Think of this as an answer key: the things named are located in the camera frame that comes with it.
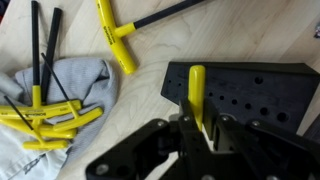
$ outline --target grey cloth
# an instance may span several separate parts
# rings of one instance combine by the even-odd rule
[[[94,122],[78,129],[78,134],[68,150],[67,163],[76,159],[94,140],[102,128],[109,112],[114,106],[118,92],[117,76],[111,68],[101,59],[95,58],[73,58],[55,62],[53,70],[62,84],[70,99],[79,99],[83,109],[80,114],[88,112],[95,107],[103,109],[103,115]],[[32,68],[20,71],[15,75],[17,83],[24,89],[24,104],[32,104]],[[51,78],[47,104],[65,101],[59,86]],[[72,119],[72,114],[55,117],[46,122],[55,124],[57,122]]]
[[[105,61],[96,58],[65,59],[55,62],[54,70],[69,98],[81,100],[83,109],[80,114],[99,106],[104,111],[103,115],[80,127],[68,148],[51,151],[24,150],[22,143],[34,141],[34,137],[0,124],[0,179],[55,179],[63,165],[78,158],[90,146],[116,102],[117,76]],[[4,74],[0,74],[0,79],[2,105],[7,104],[3,99],[5,94],[16,105],[31,106],[32,68],[17,72],[13,81]],[[48,104],[65,101],[53,78],[47,100]],[[46,122],[55,124],[72,118],[68,114]]]

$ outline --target wooden surface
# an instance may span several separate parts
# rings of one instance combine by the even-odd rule
[[[319,0],[207,0],[191,9],[146,26],[124,42],[139,64],[125,76],[101,29],[94,0],[39,1],[40,48],[45,52],[54,7],[63,9],[56,57],[94,56],[118,70],[118,102],[101,133],[84,155],[65,167],[58,179],[83,180],[86,165],[153,118],[165,118],[178,107],[160,96],[166,67],[180,61],[304,62],[320,72],[320,40],[313,38],[320,21]],[[118,24],[138,20],[179,0],[111,0]],[[30,1],[14,0],[0,25],[0,70],[13,74],[31,66]],[[313,99],[299,133],[320,112]],[[148,179],[163,172],[158,168]]]

